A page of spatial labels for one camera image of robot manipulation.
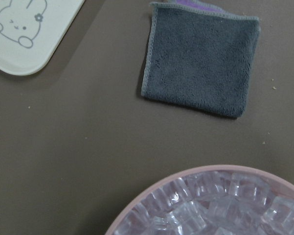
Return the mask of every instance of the gray tabletop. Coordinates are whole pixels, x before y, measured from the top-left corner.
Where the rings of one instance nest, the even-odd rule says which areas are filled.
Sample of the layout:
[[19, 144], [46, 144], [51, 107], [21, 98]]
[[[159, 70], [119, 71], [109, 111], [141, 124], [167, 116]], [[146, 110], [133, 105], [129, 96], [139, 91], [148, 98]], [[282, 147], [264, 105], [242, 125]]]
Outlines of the gray tabletop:
[[261, 19], [241, 118], [140, 97], [149, 0], [88, 0], [41, 72], [0, 71], [0, 235], [104, 234], [141, 191], [196, 166], [294, 184], [294, 0], [207, 2]]

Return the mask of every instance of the pink bowl rim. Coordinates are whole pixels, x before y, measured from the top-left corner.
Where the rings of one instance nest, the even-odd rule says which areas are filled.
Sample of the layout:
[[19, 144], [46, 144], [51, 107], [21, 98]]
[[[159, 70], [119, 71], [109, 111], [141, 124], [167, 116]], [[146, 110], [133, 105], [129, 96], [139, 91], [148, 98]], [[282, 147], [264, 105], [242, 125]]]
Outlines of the pink bowl rim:
[[294, 192], [294, 185], [289, 183], [288, 181], [273, 175], [271, 173], [268, 173], [266, 171], [258, 170], [256, 168], [247, 167], [247, 166], [240, 166], [240, 165], [206, 165], [206, 166], [200, 166], [195, 167], [191, 169], [187, 169], [178, 173], [175, 173], [173, 175], [170, 175], [155, 184], [148, 187], [145, 191], [143, 191], [141, 194], [139, 194], [133, 201], [131, 201], [127, 207], [118, 215], [118, 217], [114, 220], [114, 222], [111, 224], [105, 235], [112, 235], [115, 229], [117, 228], [118, 224], [123, 220], [123, 218], [127, 215], [127, 213], [136, 205], [138, 204], [143, 198], [145, 198], [148, 194], [153, 192], [154, 190], [158, 189], [159, 187], [179, 178], [184, 177], [191, 174], [201, 173], [205, 171], [240, 171], [244, 173], [250, 173], [250, 174], [256, 174], [260, 177], [267, 178], [269, 180], [273, 180], [276, 182], [279, 182], [281, 185], [284, 185], [289, 190], [292, 190]]

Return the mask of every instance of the flower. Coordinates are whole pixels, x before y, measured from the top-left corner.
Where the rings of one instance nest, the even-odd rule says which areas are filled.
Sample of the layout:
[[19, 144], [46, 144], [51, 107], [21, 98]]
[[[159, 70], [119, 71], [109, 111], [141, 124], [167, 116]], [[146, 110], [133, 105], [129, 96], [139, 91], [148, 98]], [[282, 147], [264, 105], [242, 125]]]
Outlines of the flower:
[[36, 19], [36, 21], [38, 21], [38, 22], [42, 22], [43, 21], [43, 16], [42, 16], [42, 14], [37, 14], [37, 15], [35, 15], [35, 19]]

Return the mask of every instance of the purple cloth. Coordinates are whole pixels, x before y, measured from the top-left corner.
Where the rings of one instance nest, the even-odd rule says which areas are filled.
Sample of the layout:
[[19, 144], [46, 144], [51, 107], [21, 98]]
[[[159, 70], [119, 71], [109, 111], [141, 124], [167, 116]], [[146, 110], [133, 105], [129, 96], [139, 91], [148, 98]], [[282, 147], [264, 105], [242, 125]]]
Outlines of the purple cloth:
[[224, 12], [224, 11], [219, 10], [219, 9], [215, 9], [215, 8], [212, 8], [212, 7], [207, 7], [207, 6], [196, 4], [196, 3], [192, 2], [191, 0], [176, 0], [176, 3], [181, 4], [181, 5], [185, 5], [185, 6], [194, 7], [194, 8], [197, 8], [199, 10], [202, 10], [202, 11]]

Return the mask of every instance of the pile of ice cubes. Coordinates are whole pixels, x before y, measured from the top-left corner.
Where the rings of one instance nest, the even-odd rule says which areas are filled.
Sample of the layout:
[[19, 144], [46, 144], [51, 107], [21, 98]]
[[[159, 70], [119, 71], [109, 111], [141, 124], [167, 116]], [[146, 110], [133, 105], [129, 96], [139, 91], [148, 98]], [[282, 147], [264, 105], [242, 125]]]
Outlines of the pile of ice cubes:
[[150, 193], [113, 235], [294, 235], [294, 200], [255, 175], [203, 172]]

